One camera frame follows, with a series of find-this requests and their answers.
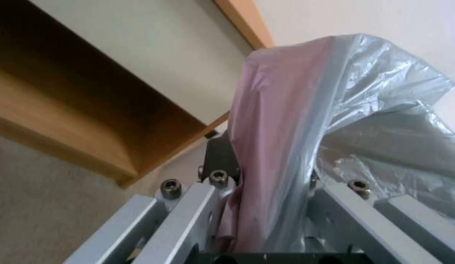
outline plastic bag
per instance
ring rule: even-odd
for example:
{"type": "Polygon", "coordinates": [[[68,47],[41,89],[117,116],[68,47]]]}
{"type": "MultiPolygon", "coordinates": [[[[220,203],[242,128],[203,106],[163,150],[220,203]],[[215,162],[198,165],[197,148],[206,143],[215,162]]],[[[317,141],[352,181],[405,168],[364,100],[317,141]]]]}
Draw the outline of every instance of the plastic bag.
{"type": "Polygon", "coordinates": [[[408,193],[455,219],[455,135],[428,107],[454,85],[364,34],[253,52],[228,128],[243,180],[219,234],[236,238],[234,251],[304,251],[314,167],[321,179],[366,179],[380,197],[408,193]]]}

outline metal frame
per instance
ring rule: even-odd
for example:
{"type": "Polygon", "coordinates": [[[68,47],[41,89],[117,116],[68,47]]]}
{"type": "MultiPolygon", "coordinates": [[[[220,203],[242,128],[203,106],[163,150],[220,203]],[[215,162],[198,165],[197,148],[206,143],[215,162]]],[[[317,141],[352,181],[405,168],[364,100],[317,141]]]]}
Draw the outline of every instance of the metal frame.
{"type": "Polygon", "coordinates": [[[166,215],[163,203],[137,194],[68,257],[65,264],[123,263],[142,238],[149,239],[166,215]]]}
{"type": "Polygon", "coordinates": [[[408,195],[375,208],[444,263],[455,263],[455,226],[408,195]]]}
{"type": "Polygon", "coordinates": [[[196,247],[214,250],[221,211],[222,201],[215,187],[192,184],[133,264],[180,264],[196,247]]]}
{"type": "Polygon", "coordinates": [[[345,184],[316,190],[308,217],[338,252],[361,248],[374,263],[440,263],[345,184]]]}

